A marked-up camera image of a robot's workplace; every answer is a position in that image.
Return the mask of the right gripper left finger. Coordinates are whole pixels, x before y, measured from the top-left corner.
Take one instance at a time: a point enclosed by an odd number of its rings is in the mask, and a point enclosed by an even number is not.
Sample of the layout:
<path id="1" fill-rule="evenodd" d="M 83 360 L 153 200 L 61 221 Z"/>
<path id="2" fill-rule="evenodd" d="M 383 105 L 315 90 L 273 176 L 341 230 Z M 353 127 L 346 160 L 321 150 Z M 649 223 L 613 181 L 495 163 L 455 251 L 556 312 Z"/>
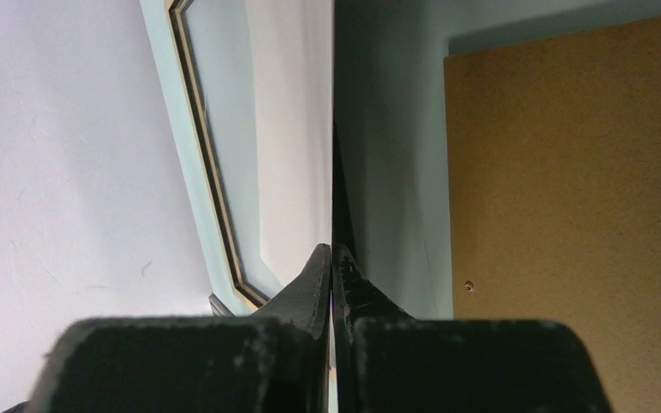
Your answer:
<path id="1" fill-rule="evenodd" d="M 47 356 L 30 412 L 325 412 L 331 247 L 245 317 L 88 318 Z"/>

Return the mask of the brown cardboard backing board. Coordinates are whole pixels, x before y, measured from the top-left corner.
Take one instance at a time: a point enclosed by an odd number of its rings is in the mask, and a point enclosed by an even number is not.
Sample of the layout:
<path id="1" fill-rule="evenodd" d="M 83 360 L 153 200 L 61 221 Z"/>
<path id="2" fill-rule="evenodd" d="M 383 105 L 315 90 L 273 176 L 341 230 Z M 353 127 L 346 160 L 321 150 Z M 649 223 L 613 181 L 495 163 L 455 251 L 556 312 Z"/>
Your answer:
<path id="1" fill-rule="evenodd" d="M 661 16 L 444 61 L 453 314 L 548 318 L 661 412 Z"/>

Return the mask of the autumn leaves photo print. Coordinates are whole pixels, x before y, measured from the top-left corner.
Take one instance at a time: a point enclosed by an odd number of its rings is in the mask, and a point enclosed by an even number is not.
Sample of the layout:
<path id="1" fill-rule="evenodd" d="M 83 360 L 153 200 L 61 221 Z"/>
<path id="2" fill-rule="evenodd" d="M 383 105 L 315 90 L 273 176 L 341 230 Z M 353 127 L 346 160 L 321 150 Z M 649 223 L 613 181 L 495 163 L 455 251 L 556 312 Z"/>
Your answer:
<path id="1" fill-rule="evenodd" d="M 248 1 L 260 256 L 286 286 L 331 243 L 334 3 Z"/>

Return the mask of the clear acrylic sheet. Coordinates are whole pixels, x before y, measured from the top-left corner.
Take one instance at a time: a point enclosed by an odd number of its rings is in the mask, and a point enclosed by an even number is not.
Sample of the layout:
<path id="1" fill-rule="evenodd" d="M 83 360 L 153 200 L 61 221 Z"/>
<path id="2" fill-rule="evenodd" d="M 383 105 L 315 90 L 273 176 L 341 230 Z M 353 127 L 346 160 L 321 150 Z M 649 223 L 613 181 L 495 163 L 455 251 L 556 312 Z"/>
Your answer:
<path id="1" fill-rule="evenodd" d="M 282 285 L 260 254 L 256 114 L 246 4 L 193 1 L 182 15 L 241 274 L 270 299 Z"/>

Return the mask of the black picture frame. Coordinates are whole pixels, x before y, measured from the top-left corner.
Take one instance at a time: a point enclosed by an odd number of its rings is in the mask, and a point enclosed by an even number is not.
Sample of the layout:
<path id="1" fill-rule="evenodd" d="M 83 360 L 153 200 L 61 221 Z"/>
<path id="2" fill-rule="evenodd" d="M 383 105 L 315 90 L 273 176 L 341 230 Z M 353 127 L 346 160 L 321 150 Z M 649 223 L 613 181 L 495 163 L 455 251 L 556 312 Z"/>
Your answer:
<path id="1" fill-rule="evenodd" d="M 215 233 L 223 262 L 221 269 L 224 271 L 232 295 L 243 303 L 247 311 L 255 311 L 266 304 L 269 298 L 244 279 L 243 266 L 234 240 L 231 214 L 225 202 L 201 75 L 195 61 L 195 48 L 188 28 L 187 12 L 190 6 L 190 1 L 167 1 L 165 11 L 170 23 L 171 36 L 181 70 L 181 80 L 186 92 L 195 140 L 200 153 L 205 186 L 211 203 Z"/>

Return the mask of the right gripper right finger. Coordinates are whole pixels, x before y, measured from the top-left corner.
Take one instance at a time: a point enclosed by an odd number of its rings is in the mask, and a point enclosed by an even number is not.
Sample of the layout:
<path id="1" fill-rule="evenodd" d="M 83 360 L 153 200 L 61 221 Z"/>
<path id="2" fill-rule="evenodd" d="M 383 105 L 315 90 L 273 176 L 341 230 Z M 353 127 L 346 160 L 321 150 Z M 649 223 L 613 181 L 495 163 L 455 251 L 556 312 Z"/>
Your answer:
<path id="1" fill-rule="evenodd" d="M 587 348 L 552 320 L 422 320 L 333 248 L 341 412 L 609 412 Z"/>

